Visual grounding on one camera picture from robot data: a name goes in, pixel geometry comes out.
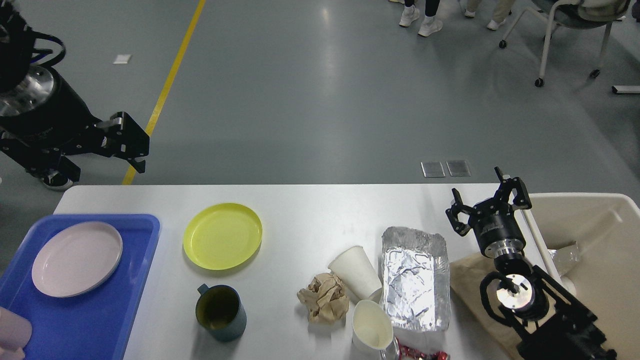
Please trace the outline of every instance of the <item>white table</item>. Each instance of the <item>white table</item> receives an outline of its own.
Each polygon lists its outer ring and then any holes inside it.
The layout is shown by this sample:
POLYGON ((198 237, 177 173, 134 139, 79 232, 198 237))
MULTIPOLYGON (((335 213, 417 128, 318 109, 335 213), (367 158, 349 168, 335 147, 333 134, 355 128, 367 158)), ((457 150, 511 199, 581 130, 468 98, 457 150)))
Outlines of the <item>white table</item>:
MULTIPOLYGON (((453 187, 473 205, 491 197, 497 184, 76 186, 55 213, 149 213, 160 220, 125 359, 363 359, 351 344, 353 303, 346 323, 311 325, 296 292, 352 245, 362 245, 377 268, 381 235, 389 226, 442 234, 449 261, 478 252, 472 232, 461 238, 445 216, 453 187), (198 212, 221 202, 244 204, 258 214, 262 245, 245 265, 211 272, 186 257, 182 235, 198 212), (203 283, 238 291, 248 317, 242 338, 218 343, 199 327, 196 289, 203 283)), ((543 266, 520 211, 517 220, 527 257, 543 266)), ((449 330, 399 335, 423 350, 442 346, 453 360, 507 359, 453 294, 449 330)))

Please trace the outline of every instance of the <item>crumpled paper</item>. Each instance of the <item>crumpled paper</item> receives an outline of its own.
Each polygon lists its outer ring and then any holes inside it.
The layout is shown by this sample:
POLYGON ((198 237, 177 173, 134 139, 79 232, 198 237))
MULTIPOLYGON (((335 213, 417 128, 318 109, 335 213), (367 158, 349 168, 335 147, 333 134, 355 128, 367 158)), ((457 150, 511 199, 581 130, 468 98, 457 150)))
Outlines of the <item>crumpled paper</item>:
POLYGON ((349 310, 346 287, 339 277, 321 273, 309 286, 298 291, 298 299, 309 309, 309 322, 334 323, 344 318, 349 310))
MULTIPOLYGON (((492 271, 495 271, 493 261, 482 256, 479 252, 454 261, 451 263, 451 289, 458 294, 484 329, 491 334, 512 360, 523 360, 516 349, 521 341, 518 334, 512 328, 490 318, 480 300, 480 282, 486 274, 492 271)), ((498 313, 497 299, 493 296, 489 296, 489 299, 492 308, 498 313)))

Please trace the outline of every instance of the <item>mug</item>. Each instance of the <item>mug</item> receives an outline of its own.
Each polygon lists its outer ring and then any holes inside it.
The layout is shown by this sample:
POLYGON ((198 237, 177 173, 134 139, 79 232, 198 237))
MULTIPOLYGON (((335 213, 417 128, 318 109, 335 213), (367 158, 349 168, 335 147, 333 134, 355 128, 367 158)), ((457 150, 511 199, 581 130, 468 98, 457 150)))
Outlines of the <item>mug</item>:
POLYGON ((218 341, 232 341, 244 333, 246 313, 240 296, 231 286, 206 284, 198 288, 196 319, 218 341))

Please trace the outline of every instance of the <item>blue tray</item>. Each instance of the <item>blue tray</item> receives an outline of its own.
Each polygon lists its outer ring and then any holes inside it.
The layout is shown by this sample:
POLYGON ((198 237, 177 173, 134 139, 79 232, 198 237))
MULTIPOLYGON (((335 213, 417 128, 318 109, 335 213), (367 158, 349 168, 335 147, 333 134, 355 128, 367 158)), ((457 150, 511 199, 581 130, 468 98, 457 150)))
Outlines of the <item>blue tray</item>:
POLYGON ((152 215, 51 215, 36 222, 0 279, 0 306, 27 318, 33 335, 27 359, 120 360, 156 251, 160 223, 152 215), (69 226, 102 221, 122 235, 113 275, 88 293, 64 299, 39 292, 31 267, 40 249, 69 226))

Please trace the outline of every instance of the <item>beige bin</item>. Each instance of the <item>beige bin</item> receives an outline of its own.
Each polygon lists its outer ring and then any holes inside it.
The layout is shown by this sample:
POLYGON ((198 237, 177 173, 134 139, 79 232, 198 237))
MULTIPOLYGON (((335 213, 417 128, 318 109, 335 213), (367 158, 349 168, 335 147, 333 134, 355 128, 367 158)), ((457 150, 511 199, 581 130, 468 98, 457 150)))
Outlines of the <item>beige bin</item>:
POLYGON ((565 287, 598 317, 604 348, 640 359, 640 209, 615 193, 536 193, 531 202, 525 218, 549 273, 557 278, 547 249, 577 243, 565 287))

